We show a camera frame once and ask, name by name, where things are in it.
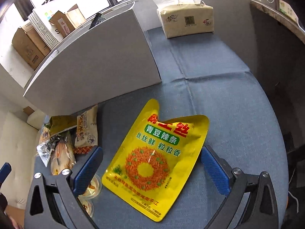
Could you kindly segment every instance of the blue gripper pad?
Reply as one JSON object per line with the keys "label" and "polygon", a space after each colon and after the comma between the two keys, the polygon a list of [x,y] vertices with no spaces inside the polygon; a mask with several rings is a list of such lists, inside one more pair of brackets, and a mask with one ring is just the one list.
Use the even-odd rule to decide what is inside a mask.
{"label": "blue gripper pad", "polygon": [[71,187],[75,197],[85,193],[94,174],[103,161],[103,150],[95,146],[72,168]]}
{"label": "blue gripper pad", "polygon": [[231,191],[229,177],[206,147],[203,147],[201,150],[201,162],[216,186],[217,191],[220,194],[228,196]]}
{"label": "blue gripper pad", "polygon": [[11,173],[12,167],[9,163],[5,163],[0,169],[0,183],[4,183],[4,180]]}

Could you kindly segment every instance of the blue desk surface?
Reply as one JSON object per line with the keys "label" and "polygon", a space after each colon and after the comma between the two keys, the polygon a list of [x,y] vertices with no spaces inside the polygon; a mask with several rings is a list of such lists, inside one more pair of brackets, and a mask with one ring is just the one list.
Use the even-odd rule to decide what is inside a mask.
{"label": "blue desk surface", "polygon": [[[148,34],[162,83],[99,105],[97,124],[104,160],[97,174],[103,175],[143,106],[155,98],[161,121],[206,115],[210,128],[205,144],[245,173],[270,173],[281,225],[288,194],[285,146],[268,98],[247,65],[213,33],[166,39],[162,28],[156,28]],[[38,159],[35,171],[47,171],[42,166]],[[239,217],[247,197],[237,211]],[[93,220],[100,228],[203,228],[223,199],[197,161],[161,222],[150,220],[105,187],[93,200]],[[233,219],[231,228],[239,217]]]}

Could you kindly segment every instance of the white sofa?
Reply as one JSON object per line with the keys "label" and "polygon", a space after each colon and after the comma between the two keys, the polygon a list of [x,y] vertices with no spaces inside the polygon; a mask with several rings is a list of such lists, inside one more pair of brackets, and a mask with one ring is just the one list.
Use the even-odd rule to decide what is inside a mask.
{"label": "white sofa", "polygon": [[39,131],[8,112],[0,137],[0,168],[10,163],[12,172],[1,187],[8,204],[25,209],[33,178]]}

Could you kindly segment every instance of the snack wrapper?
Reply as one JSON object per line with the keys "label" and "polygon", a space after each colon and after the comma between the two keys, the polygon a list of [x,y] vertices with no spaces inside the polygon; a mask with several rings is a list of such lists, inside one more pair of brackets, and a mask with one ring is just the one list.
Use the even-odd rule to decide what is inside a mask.
{"label": "snack wrapper", "polygon": [[49,160],[51,158],[52,152],[55,149],[57,142],[61,140],[60,135],[54,135],[49,139],[42,139],[42,143],[40,143],[37,148],[37,154],[40,156],[42,162],[45,167],[48,166]]}
{"label": "snack wrapper", "polygon": [[67,132],[66,136],[57,143],[51,157],[51,173],[58,175],[64,169],[72,169],[75,163],[71,135]]}
{"label": "snack wrapper", "polygon": [[96,105],[77,116],[75,148],[95,146],[98,144],[96,124],[97,108],[98,106]]}
{"label": "snack wrapper", "polygon": [[51,137],[50,136],[50,130],[46,127],[43,127],[42,133],[39,137],[39,143],[38,144],[40,145],[41,143],[46,142],[47,140],[50,139],[50,137]]}
{"label": "snack wrapper", "polygon": [[149,100],[106,169],[102,183],[135,209],[161,221],[186,183],[209,125],[204,115],[158,121]]}
{"label": "snack wrapper", "polygon": [[59,115],[52,116],[50,121],[45,124],[50,131],[51,136],[55,134],[60,134],[62,132],[68,131],[72,128],[75,128],[77,125],[77,118],[72,115]]}

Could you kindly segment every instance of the green label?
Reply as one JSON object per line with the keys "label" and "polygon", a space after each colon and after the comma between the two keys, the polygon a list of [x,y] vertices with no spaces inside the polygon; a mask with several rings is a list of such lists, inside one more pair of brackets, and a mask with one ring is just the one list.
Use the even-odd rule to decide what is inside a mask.
{"label": "green label", "polygon": [[163,130],[160,130],[152,125],[146,125],[145,132],[149,133],[150,135],[155,136],[156,138],[163,140],[167,143],[170,143],[174,146],[176,146],[179,143],[179,137],[174,136],[168,132],[165,132]]}

